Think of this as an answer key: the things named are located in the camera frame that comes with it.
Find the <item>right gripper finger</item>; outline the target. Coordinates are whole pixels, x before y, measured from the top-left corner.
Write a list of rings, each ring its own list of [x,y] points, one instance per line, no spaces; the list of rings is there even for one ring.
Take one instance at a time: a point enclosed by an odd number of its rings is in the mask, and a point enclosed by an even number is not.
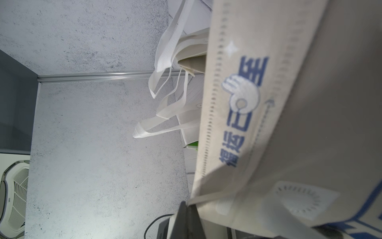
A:
[[[180,204],[170,239],[206,239],[206,234],[196,205]]]

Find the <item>blue beige takeout bag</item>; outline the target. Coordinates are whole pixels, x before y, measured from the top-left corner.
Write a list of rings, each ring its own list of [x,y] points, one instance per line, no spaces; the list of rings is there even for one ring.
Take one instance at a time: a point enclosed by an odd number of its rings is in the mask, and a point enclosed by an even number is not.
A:
[[[189,204],[267,238],[381,238],[381,1],[214,1]]]

